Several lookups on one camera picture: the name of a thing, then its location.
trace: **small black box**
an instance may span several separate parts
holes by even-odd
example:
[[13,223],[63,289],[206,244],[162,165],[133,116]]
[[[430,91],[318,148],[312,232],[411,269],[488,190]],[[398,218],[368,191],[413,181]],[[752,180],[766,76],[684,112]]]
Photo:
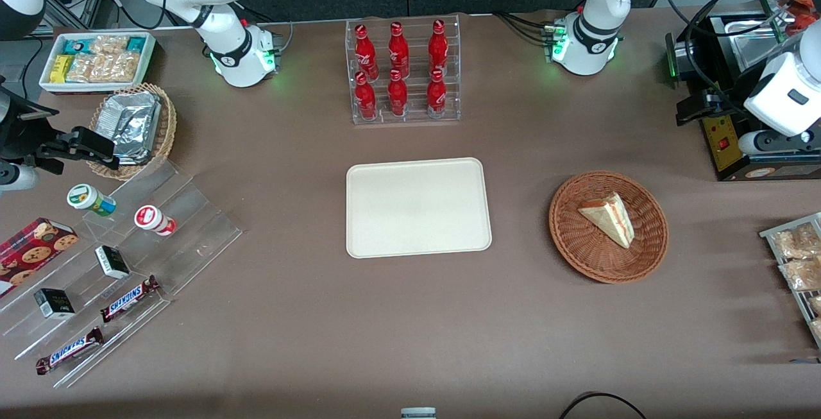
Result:
[[94,250],[94,253],[97,254],[97,261],[103,267],[103,273],[106,276],[116,279],[128,278],[128,267],[119,250],[114,247],[100,246]]
[[46,318],[68,320],[74,316],[74,308],[68,302],[68,296],[59,289],[39,289],[35,293],[35,301]]

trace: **sandwich slice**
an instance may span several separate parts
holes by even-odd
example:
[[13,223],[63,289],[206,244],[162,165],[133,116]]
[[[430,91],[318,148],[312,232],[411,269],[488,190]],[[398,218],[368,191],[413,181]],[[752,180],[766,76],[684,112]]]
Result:
[[616,244],[625,249],[630,248],[636,232],[633,231],[633,224],[627,216],[624,201],[618,193],[610,194],[604,199],[581,203],[579,212],[610,239],[616,241]]

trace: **aluminum foil container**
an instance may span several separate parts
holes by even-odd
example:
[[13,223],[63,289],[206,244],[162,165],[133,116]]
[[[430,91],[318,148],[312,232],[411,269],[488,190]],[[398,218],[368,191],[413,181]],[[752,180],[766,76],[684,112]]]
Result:
[[100,110],[95,132],[114,141],[114,155],[124,166],[151,159],[162,100],[152,92],[108,97]]

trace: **red cookie box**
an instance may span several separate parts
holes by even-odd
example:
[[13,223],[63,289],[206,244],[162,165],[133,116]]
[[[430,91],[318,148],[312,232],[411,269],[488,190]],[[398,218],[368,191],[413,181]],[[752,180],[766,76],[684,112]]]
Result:
[[77,239],[70,227],[38,218],[0,244],[0,297],[23,284]]

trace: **yellow snack package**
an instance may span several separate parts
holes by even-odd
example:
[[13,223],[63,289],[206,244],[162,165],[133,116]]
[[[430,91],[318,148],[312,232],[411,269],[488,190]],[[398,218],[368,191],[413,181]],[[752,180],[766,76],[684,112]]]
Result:
[[71,62],[74,57],[71,55],[58,55],[54,58],[54,66],[52,72],[49,74],[49,82],[51,83],[65,83],[65,74],[71,68]]

